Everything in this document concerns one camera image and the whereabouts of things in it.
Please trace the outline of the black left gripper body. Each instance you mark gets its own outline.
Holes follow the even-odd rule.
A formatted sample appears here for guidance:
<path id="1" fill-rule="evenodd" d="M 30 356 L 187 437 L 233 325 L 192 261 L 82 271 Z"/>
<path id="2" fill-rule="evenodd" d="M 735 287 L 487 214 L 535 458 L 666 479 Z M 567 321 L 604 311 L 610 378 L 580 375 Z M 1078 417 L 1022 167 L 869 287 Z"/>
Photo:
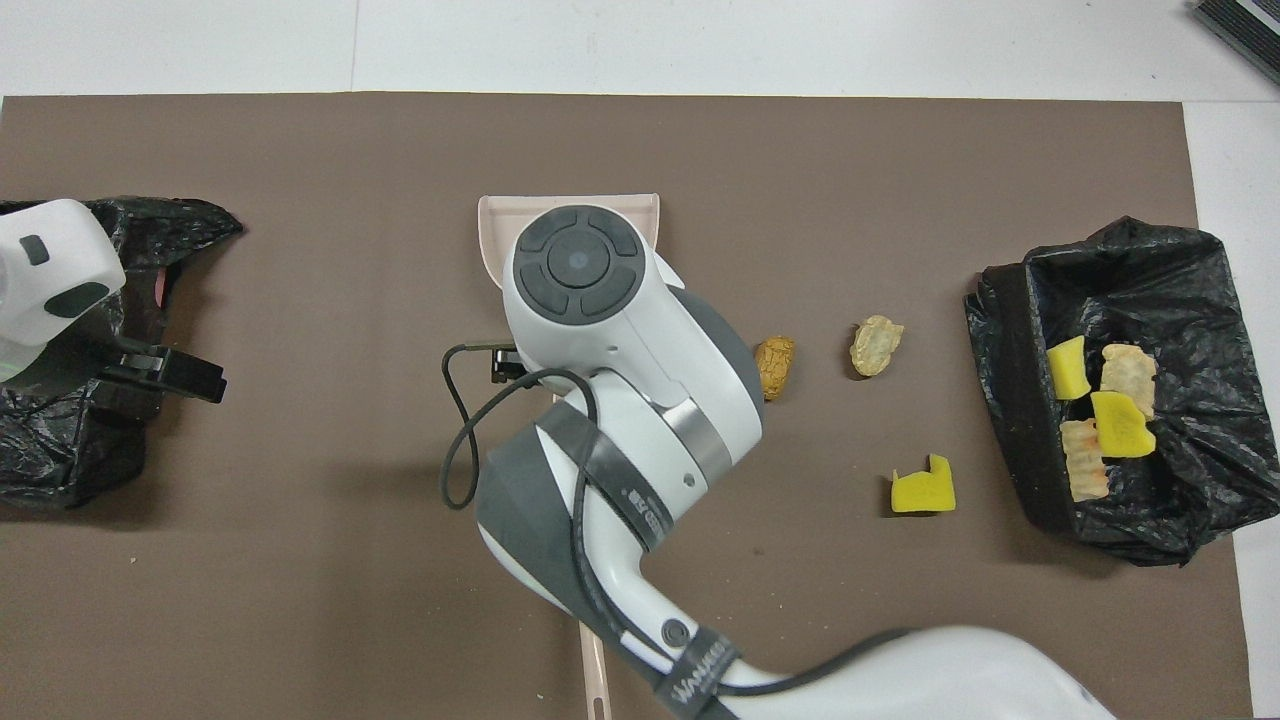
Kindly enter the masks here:
<path id="1" fill-rule="evenodd" d="M 72 392 L 114 364 L 124 354 L 122 337 L 116 332 L 67 332 L 61 336 L 61 392 Z"/>

